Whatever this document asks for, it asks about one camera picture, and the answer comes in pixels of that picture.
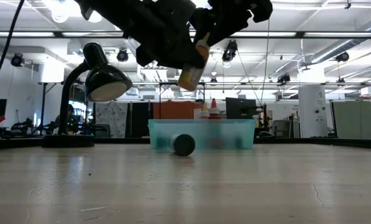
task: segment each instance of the cylindrical can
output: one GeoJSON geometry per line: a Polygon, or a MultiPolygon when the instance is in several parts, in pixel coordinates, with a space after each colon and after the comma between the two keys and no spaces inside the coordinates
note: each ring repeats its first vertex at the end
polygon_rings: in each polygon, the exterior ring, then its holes
{"type": "Polygon", "coordinates": [[[169,146],[178,156],[189,156],[195,150],[195,140],[189,134],[176,134],[169,140],[169,146]]]}

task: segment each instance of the lamp shade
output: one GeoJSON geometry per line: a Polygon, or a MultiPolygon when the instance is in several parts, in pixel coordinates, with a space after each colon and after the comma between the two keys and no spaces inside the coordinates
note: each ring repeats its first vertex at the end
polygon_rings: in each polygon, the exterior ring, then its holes
{"type": "Polygon", "coordinates": [[[132,82],[124,72],[102,64],[90,70],[85,87],[88,101],[107,102],[122,96],[132,87],[132,82]]]}

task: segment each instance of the ceiling light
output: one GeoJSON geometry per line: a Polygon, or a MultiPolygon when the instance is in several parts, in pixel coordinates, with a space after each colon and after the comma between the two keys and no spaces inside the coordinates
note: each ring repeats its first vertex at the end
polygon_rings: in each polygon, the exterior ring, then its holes
{"type": "Polygon", "coordinates": [[[103,20],[103,17],[96,11],[94,11],[90,18],[88,19],[89,22],[92,22],[92,23],[97,23],[97,22],[101,22],[103,20]]]}
{"type": "MultiPolygon", "coordinates": [[[[0,37],[8,37],[8,32],[0,32],[0,37]]],[[[54,37],[53,32],[21,32],[15,31],[12,33],[13,37],[54,37]]]]}
{"type": "Polygon", "coordinates": [[[236,32],[231,37],[294,37],[296,32],[236,32]]]}
{"type": "MultiPolygon", "coordinates": [[[[206,82],[206,85],[216,85],[215,82],[206,82]]],[[[221,83],[220,85],[241,85],[242,83],[221,83]]]]}
{"type": "Polygon", "coordinates": [[[206,7],[207,1],[206,0],[192,0],[192,2],[196,5],[196,7],[206,7]]]}
{"type": "Polygon", "coordinates": [[[371,37],[371,32],[306,32],[304,37],[371,37]]]}
{"type": "Polygon", "coordinates": [[[159,82],[134,82],[133,85],[159,85],[159,82]]]}
{"type": "Polygon", "coordinates": [[[123,36],[122,31],[109,31],[109,32],[62,32],[64,37],[77,37],[77,38],[118,38],[123,36]]]}
{"type": "Polygon", "coordinates": [[[64,23],[69,19],[69,13],[66,10],[52,10],[51,17],[56,23],[64,23]]]}

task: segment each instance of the lamp base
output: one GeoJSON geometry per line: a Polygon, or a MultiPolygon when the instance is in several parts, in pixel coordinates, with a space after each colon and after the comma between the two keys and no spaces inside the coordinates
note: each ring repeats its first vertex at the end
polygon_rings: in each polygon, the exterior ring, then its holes
{"type": "Polygon", "coordinates": [[[94,147],[94,136],[66,134],[46,135],[43,138],[42,147],[94,147]]]}

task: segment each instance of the table surface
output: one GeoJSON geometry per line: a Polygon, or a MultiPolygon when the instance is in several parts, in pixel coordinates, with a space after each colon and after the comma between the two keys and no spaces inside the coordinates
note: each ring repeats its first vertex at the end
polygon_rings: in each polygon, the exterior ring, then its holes
{"type": "Polygon", "coordinates": [[[0,150],[0,223],[371,223],[371,150],[0,150]]]}

